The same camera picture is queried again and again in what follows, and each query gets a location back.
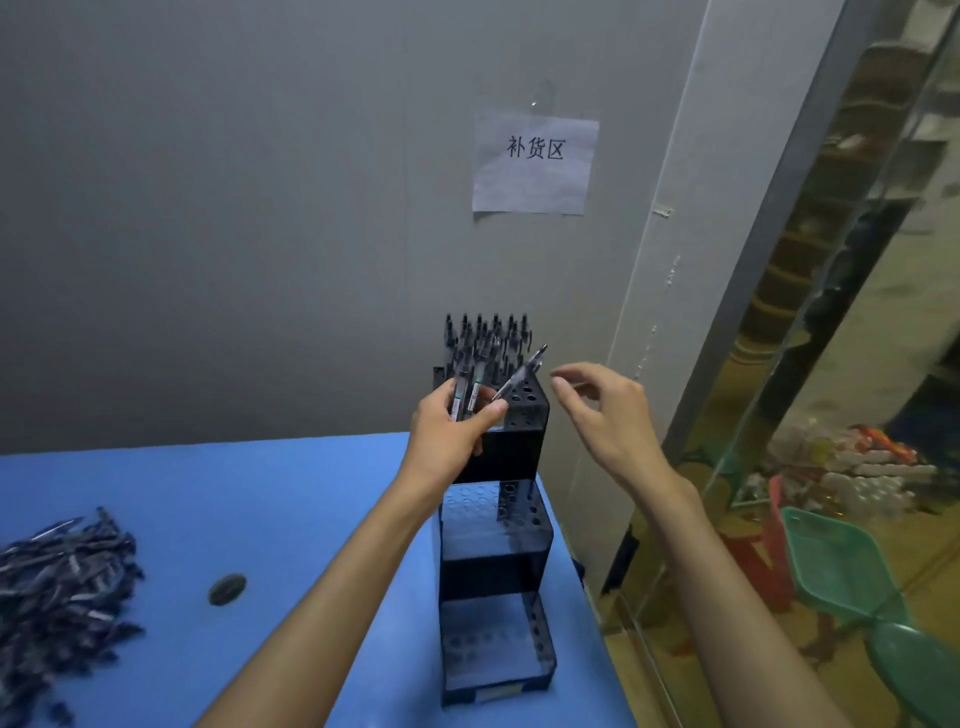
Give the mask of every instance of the hole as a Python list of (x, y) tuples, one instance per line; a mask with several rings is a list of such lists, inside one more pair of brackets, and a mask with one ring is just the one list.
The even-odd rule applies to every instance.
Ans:
[(242, 573), (230, 573), (217, 580), (210, 591), (206, 593), (206, 600), (215, 607), (230, 604), (247, 588), (247, 577)]

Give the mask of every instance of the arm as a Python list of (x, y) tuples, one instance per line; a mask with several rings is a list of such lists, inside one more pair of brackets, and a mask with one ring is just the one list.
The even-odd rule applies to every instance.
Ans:
[[(590, 455), (650, 523), (704, 674), (731, 728), (850, 728), (663, 456), (643, 387), (599, 364), (555, 370), (553, 388)], [(599, 410), (581, 396), (598, 400)]]
[(451, 379), (420, 402), (394, 482), (196, 728), (324, 724), (407, 547), (507, 409), (497, 401), (454, 423), (452, 395)]

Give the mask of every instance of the pile of pens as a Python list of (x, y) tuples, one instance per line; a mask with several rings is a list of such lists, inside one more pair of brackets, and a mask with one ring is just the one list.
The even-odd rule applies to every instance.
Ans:
[(477, 316), (472, 321), (464, 314), (460, 335), (453, 319), (446, 314), (444, 324), (444, 378), (456, 377), (450, 419), (463, 420), (472, 414), (483, 386), (499, 387), (494, 400), (503, 396), (526, 376), (536, 372), (546, 347), (541, 347), (524, 362), (524, 353), (530, 353), (533, 330), (527, 326), (527, 316), (515, 319), (513, 314), (503, 320), (493, 314), (492, 321)]
[(143, 578), (136, 540), (103, 508), (61, 521), (0, 550), (0, 726), (22, 728), (38, 705), (58, 725), (74, 724), (53, 697), (61, 675), (89, 675), (118, 660), (114, 647), (143, 628), (123, 621)]

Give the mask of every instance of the hand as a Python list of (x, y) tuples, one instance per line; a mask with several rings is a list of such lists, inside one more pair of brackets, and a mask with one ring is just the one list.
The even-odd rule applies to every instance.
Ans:
[[(481, 452), (480, 436), (507, 411), (507, 402), (497, 400), (474, 412), (469, 420), (450, 420), (454, 380), (448, 379), (420, 400), (410, 427), (410, 441), (400, 463), (396, 482), (414, 492), (429, 513), (444, 499), (444, 491), (460, 474), (471, 454)], [(481, 395), (494, 394), (484, 387)]]
[[(676, 491), (678, 482), (693, 489), (666, 462), (640, 384), (599, 364), (566, 364), (550, 374), (590, 456), (628, 493), (645, 500)], [(581, 396), (599, 401), (599, 411)]]

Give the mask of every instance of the blue tabletop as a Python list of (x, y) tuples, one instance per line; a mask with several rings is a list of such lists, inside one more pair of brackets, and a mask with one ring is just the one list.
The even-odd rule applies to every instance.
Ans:
[[(394, 433), (0, 457), (0, 543), (104, 505), (139, 544), (147, 580), (130, 619), (147, 636), (121, 645), (115, 667), (58, 682), (78, 727), (199, 717), (367, 514), (406, 442)], [(411, 544), (327, 725), (635, 725), (559, 529), (540, 586), (558, 658), (549, 691), (442, 710), (434, 530), (429, 522)], [(210, 606), (210, 586), (231, 572), (247, 590)]]

